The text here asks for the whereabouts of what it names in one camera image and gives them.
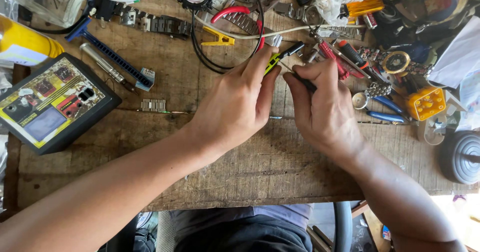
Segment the wooden table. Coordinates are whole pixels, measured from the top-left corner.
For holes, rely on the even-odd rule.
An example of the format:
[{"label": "wooden table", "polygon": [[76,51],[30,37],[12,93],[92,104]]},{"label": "wooden table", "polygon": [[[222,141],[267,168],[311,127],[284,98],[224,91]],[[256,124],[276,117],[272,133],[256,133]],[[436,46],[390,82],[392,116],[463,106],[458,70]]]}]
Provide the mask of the wooden table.
[{"label": "wooden table", "polygon": [[[191,20],[191,14],[176,0],[141,0],[134,6],[154,15],[169,15]],[[299,26],[301,23],[268,12],[265,25],[273,30]],[[133,96],[119,84],[115,92],[123,103],[97,125],[81,136],[67,150],[37,156],[15,137],[9,138],[9,157],[5,183],[5,206],[15,212],[26,208],[76,177],[112,159],[123,156],[149,143],[158,141],[186,124],[195,113],[199,101],[218,75],[201,65],[191,41],[170,38],[164,34],[143,33],[118,24],[112,19],[106,29],[94,20],[89,31],[128,60],[137,69],[146,67],[156,72],[150,92]],[[281,50],[302,40],[312,44],[307,31],[283,34]],[[213,39],[202,36],[205,41]],[[90,65],[100,77],[104,71],[78,47],[84,39],[66,43],[54,36],[65,49]],[[213,61],[227,66],[246,59],[255,40],[237,39],[234,47],[203,47]],[[355,45],[366,42],[355,41]],[[284,59],[292,66],[300,64],[296,56]],[[134,82],[132,77],[119,71]],[[364,90],[368,82],[349,77],[351,90]],[[169,210],[249,205],[279,205],[295,203],[361,200],[360,188],[351,176],[335,166],[327,157],[312,149],[301,137],[293,120],[293,102],[282,77],[275,84],[271,116],[267,125],[241,146],[231,150],[217,162],[177,181],[145,210]],[[185,113],[162,114],[137,111],[143,98],[165,99],[166,109]],[[376,111],[388,112],[379,103],[369,105]],[[359,127],[375,148],[419,182],[430,194],[478,193],[479,185],[460,185],[445,179],[436,164],[437,149],[421,144],[416,127],[388,125],[357,111]]]}]

